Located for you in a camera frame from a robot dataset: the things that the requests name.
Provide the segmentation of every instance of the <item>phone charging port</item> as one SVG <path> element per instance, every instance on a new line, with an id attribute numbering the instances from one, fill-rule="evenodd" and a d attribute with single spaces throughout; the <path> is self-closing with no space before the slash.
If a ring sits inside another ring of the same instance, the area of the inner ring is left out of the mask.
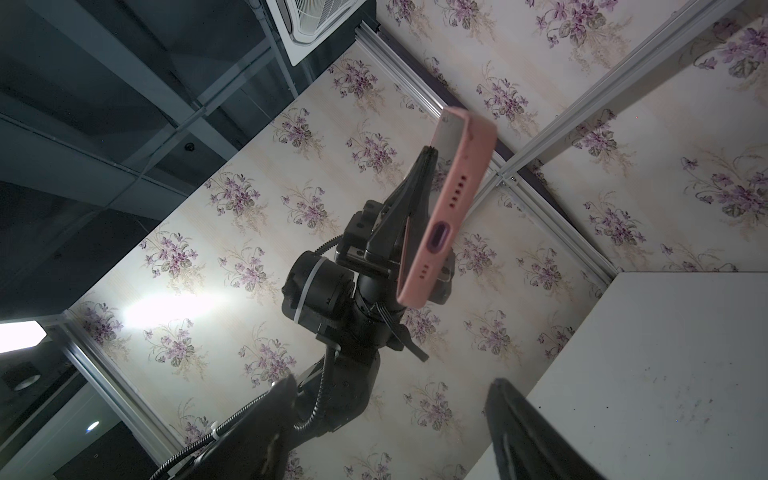
<path id="1" fill-rule="evenodd" d="M 451 226 L 446 222 L 438 222 L 432 228 L 432 234 L 429 236 L 427 242 L 427 250 L 431 253 L 438 253 L 445 246 L 445 239 L 448 238 L 448 233 L 451 231 Z"/>

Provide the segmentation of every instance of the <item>pink phone case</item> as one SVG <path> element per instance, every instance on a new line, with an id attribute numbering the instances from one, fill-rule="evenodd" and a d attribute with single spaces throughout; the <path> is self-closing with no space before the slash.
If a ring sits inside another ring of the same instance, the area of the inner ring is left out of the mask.
<path id="1" fill-rule="evenodd" d="M 446 107 L 445 111 L 464 119 L 462 139 L 424 237 L 419 243 L 408 278 L 402 278 L 404 266 L 401 264 L 398 280 L 402 285 L 398 289 L 398 303 L 416 309 L 422 308 L 432 293 L 496 147 L 496 125 L 490 120 L 461 108 Z M 436 138 L 437 131 L 432 139 L 433 144 Z M 438 249 L 435 248 L 437 243 L 433 237 L 441 238 Z"/>

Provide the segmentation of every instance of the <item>floral wallpaper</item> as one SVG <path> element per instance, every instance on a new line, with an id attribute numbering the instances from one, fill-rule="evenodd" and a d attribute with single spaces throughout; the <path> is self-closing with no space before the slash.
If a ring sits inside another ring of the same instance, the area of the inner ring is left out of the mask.
<path id="1" fill-rule="evenodd" d="M 684 3 L 406 2 L 417 18 L 379 1 L 377 13 L 516 151 Z M 767 271 L 767 58 L 768 4 L 747 0 L 529 169 L 619 270 Z M 515 209 L 503 195 L 498 202 Z M 488 241 L 477 265 L 492 266 L 499 248 Z M 567 298 L 579 276 L 558 278 L 536 249 L 517 257 L 525 284 Z"/>

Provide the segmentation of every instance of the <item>smartphone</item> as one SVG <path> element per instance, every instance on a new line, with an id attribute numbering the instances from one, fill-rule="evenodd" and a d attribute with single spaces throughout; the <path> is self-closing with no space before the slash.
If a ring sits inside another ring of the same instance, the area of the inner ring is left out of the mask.
<path id="1" fill-rule="evenodd" d="M 398 303 L 415 309 L 426 304 L 452 251 L 453 240 L 491 162 L 496 125 L 464 109 L 446 107 L 431 145 L 438 151 L 432 190 L 439 194 L 430 200 L 431 215 L 423 233 L 410 231 L 406 224 L 397 285 Z"/>

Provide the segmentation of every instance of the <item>white table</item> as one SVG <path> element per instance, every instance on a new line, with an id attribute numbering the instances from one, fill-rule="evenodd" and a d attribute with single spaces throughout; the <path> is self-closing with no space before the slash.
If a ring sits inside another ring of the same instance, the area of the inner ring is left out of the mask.
<path id="1" fill-rule="evenodd" d="M 768 273 L 622 273 L 528 400 L 609 480 L 768 478 L 766 341 Z"/>

